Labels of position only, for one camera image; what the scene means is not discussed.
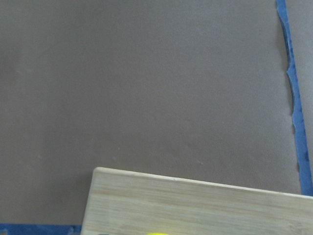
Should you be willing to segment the yellow lemon slice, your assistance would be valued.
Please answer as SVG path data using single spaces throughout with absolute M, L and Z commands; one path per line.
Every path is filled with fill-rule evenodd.
M 146 235 L 169 235 L 169 234 L 166 234 L 166 233 L 148 233 Z

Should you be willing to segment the bamboo cutting board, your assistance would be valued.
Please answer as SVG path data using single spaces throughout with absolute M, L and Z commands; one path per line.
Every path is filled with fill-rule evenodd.
M 310 196 L 98 167 L 84 235 L 310 235 Z

